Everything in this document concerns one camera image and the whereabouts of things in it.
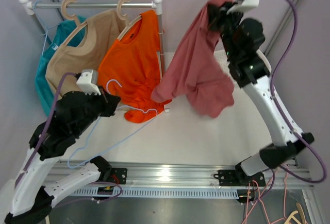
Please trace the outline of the pink t shirt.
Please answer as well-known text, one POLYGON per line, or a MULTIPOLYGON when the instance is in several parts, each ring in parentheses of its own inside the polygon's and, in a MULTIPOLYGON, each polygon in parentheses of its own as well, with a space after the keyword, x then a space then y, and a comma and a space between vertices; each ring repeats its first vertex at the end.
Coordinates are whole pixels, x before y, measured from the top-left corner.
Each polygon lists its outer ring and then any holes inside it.
POLYGON ((185 95, 199 115, 211 118, 234 104, 234 83, 214 57, 220 39, 208 29, 209 4, 221 6, 232 0, 209 0, 194 18, 180 41, 172 61, 151 99, 161 103, 185 95))

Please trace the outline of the light blue wire hanger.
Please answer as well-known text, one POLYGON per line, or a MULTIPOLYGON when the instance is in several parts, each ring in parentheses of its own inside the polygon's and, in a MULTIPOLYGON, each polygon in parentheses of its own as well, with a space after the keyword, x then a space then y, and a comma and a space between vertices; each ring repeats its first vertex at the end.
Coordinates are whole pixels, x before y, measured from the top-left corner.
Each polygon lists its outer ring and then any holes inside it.
POLYGON ((85 134, 78 140, 78 144, 71 149, 68 155, 66 166, 69 169, 76 169, 89 162, 97 156, 107 155, 111 150, 131 138, 151 123, 158 115, 156 108, 141 109, 123 103, 119 103, 112 117, 100 117, 92 123, 85 134), (141 114, 150 114, 151 119, 142 123, 132 123, 125 119, 127 111, 134 110, 141 114))

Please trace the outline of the orange t shirt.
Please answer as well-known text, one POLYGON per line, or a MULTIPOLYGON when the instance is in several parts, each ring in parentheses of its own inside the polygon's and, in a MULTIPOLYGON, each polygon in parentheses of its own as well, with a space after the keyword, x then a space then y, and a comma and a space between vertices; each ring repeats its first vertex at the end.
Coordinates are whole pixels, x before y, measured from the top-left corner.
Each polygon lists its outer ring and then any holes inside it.
POLYGON ((151 99, 153 89, 160 83, 157 15, 148 10, 141 16, 121 39, 114 41, 97 70, 98 84, 132 107, 124 117, 133 123, 148 121, 169 103, 151 99))

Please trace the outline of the teal t shirt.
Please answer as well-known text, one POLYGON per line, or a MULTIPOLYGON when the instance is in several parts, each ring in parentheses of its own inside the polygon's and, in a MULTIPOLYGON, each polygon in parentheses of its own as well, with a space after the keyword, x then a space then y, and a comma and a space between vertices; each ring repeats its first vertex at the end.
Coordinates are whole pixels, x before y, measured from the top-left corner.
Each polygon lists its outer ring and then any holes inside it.
POLYGON ((45 47, 46 42, 44 42, 43 51, 40 56, 39 65, 35 76, 36 91, 46 116, 49 115, 54 100, 54 94, 46 79, 47 66, 59 45, 76 28, 76 24, 74 21, 65 20, 60 22, 56 28, 55 36, 52 41, 48 42, 47 48, 45 47))

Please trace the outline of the beige t shirt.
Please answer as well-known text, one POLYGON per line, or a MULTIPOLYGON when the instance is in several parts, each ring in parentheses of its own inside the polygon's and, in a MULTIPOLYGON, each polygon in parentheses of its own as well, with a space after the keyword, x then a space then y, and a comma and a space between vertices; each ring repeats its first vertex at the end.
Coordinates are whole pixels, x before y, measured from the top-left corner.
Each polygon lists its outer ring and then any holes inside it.
POLYGON ((80 73, 83 70, 97 70, 114 41, 125 28, 115 10, 106 10, 86 19, 87 40, 76 46, 60 45, 51 58, 46 79, 53 93, 56 93, 64 73, 80 73))

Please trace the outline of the beige wooden hanger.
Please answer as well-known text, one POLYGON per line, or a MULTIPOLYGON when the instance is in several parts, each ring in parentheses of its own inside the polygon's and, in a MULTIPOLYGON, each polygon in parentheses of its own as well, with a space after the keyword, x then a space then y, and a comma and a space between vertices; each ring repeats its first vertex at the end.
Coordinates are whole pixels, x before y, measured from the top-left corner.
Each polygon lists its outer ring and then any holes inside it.
POLYGON ((138 15, 134 20, 130 21, 128 18, 128 14, 123 14, 122 13, 122 7, 124 3, 128 3, 130 0, 119 0, 117 7, 116 7, 116 12, 119 17, 119 19, 123 20, 125 22, 125 28, 122 30, 122 32, 119 34, 117 37, 118 40, 121 40, 127 32, 130 31, 130 29, 142 19, 142 15, 138 15))
POLYGON ((64 40, 62 45, 68 46, 70 41, 75 38, 81 31, 85 32, 84 38, 82 42, 87 40, 87 33, 88 33, 88 24, 87 21, 81 22, 76 14, 68 14, 67 8, 69 4, 76 3, 77 0, 63 0, 61 3, 61 13, 69 21, 74 21, 76 28, 68 35, 68 37, 64 40))

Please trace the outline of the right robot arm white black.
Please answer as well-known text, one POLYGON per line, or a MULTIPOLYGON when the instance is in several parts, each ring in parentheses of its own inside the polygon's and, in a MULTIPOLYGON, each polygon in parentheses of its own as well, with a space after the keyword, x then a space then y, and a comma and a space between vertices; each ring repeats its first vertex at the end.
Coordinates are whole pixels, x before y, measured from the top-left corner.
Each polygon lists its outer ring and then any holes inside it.
POLYGON ((265 41, 262 23, 244 19, 242 12, 230 12, 232 7, 232 2, 207 5, 208 30, 219 32, 230 75, 254 103, 271 136, 271 144, 235 166, 236 182, 247 185, 257 173, 276 169, 310 147, 315 138, 294 123, 275 96, 270 71, 257 53, 265 41))

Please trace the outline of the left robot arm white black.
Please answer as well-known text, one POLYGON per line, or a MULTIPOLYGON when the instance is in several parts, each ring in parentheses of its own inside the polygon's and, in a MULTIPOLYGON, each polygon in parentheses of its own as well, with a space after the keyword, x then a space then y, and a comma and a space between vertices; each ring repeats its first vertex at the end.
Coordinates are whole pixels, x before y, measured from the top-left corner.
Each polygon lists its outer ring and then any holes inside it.
POLYGON ((1 223, 39 223, 66 196, 94 182, 111 181, 112 166, 96 156, 66 178, 45 184, 52 167, 99 117, 114 115, 120 97, 71 91, 56 102, 49 122, 34 131, 26 156, 28 168, 1 190, 1 223))

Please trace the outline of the beige hanger bottom right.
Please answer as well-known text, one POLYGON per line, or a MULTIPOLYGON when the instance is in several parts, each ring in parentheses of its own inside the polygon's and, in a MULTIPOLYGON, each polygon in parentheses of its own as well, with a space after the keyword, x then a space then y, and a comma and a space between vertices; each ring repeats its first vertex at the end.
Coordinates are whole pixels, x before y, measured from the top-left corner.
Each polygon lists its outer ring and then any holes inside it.
POLYGON ((308 224, 307 218, 305 216, 304 210, 300 203, 296 203, 296 210, 292 211, 288 217, 280 218, 279 220, 274 221, 273 223, 284 223, 284 224, 308 224))

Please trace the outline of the white perforated plastic basket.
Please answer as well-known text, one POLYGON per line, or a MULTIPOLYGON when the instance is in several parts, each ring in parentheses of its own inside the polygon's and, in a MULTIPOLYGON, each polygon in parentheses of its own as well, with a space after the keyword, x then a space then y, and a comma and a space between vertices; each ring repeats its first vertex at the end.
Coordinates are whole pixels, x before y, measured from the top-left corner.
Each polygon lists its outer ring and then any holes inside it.
MULTIPOLYGON (((263 54, 263 52, 258 49, 257 52, 257 59, 256 62, 261 64, 261 68, 266 68, 266 71, 271 73, 272 68, 267 60, 266 56, 263 54)), ((214 58, 218 62, 219 66, 221 67, 222 71, 231 79, 233 80, 230 72, 229 72, 229 61, 227 60, 226 51, 224 49, 222 50, 216 50, 214 52, 214 58)))

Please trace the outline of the metal clothes rack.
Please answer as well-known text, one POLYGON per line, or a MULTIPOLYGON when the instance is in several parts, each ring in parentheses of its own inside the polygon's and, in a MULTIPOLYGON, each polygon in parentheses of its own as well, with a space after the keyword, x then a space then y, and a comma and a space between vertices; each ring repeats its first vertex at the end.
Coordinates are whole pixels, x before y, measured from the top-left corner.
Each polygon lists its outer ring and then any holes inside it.
MULTIPOLYGON (((157 56, 158 56, 158 62, 162 62, 162 42, 160 40, 160 37, 162 35, 163 29, 160 26, 160 22, 159 22, 159 19, 158 19, 159 12, 158 12, 158 10, 154 10, 154 11, 157 15, 158 35, 159 35, 159 42, 160 42, 160 50, 158 51, 157 56)), ((78 16, 78 18, 81 22, 86 21, 86 19, 87 19, 87 18, 83 18, 81 16, 78 16)), ((85 32, 81 31, 75 38, 73 38, 70 41, 69 45, 70 46, 78 45, 81 42, 81 40, 83 39, 84 35, 85 35, 85 32)), ((162 71, 161 67, 159 67, 159 69, 160 69, 160 78, 161 78, 161 75, 163 74, 163 71, 162 71)), ((59 82, 56 93, 53 93, 54 94, 53 102, 57 101, 57 100, 60 100, 63 97, 63 95, 68 93, 68 92, 71 92, 71 91, 82 92, 82 90, 80 90, 79 87, 76 85, 76 81, 77 81, 77 79, 79 78, 80 75, 81 75, 81 72, 80 73, 72 73, 72 72, 64 73, 64 75, 62 76, 62 78, 59 82)))

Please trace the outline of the aluminium mounting rail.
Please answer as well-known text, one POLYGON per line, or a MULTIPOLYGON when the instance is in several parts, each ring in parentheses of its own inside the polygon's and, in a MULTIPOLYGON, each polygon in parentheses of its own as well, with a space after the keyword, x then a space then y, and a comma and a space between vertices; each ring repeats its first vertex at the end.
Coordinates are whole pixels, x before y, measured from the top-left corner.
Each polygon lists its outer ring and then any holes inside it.
MULTIPOLYGON (((115 168, 127 168, 126 186, 131 187, 164 187, 164 188, 212 188, 219 187, 219 180, 213 177, 218 170, 234 169, 234 166, 216 165, 171 165, 150 163, 110 162, 115 168)), ((80 169, 70 169, 67 162, 62 160, 53 166, 45 179, 51 183, 65 178, 80 169)), ((289 167, 295 174, 311 179, 309 170, 289 167)), ((284 188, 286 172, 278 169, 275 174, 274 188, 284 188)), ((313 184, 303 182, 288 174, 286 184, 289 189, 313 188, 313 184)))

